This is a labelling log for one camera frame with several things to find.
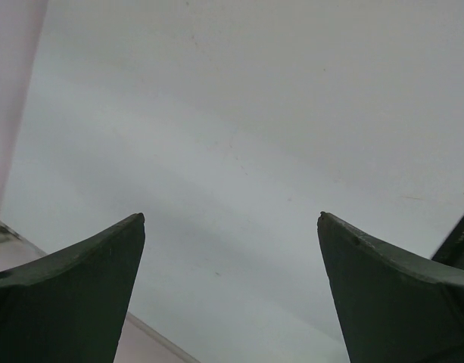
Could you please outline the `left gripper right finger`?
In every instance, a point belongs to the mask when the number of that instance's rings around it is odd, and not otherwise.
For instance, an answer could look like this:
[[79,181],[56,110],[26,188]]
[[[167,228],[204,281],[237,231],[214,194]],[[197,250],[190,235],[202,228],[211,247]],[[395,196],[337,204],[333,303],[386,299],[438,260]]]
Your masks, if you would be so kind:
[[464,268],[322,213],[322,259],[351,362],[464,362]]

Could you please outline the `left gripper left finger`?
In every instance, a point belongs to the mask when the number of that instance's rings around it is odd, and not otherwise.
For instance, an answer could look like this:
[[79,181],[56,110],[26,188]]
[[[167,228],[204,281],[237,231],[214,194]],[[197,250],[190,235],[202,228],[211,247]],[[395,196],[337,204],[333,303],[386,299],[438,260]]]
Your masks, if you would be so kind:
[[145,217],[0,271],[0,362],[112,362],[145,245]]

